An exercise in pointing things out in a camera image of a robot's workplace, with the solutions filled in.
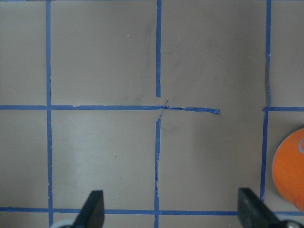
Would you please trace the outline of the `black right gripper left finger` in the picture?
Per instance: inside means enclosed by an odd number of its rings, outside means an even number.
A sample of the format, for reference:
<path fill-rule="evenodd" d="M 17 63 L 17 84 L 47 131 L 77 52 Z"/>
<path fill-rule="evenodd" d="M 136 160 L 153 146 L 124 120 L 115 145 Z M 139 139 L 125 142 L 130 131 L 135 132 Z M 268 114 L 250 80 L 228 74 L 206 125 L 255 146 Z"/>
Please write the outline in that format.
<path fill-rule="evenodd" d="M 102 228 L 105 219 L 104 195 L 102 190 L 93 190 L 75 219 L 73 228 Z"/>

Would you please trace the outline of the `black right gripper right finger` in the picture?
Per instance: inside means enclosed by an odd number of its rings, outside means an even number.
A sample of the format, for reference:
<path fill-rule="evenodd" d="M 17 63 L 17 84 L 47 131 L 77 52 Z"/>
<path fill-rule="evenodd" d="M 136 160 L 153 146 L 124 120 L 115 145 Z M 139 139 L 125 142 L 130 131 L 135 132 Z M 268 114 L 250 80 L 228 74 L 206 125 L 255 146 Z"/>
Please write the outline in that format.
<path fill-rule="evenodd" d="M 244 228 L 302 228 L 294 220 L 280 220 L 250 188 L 239 188 L 237 217 Z"/>

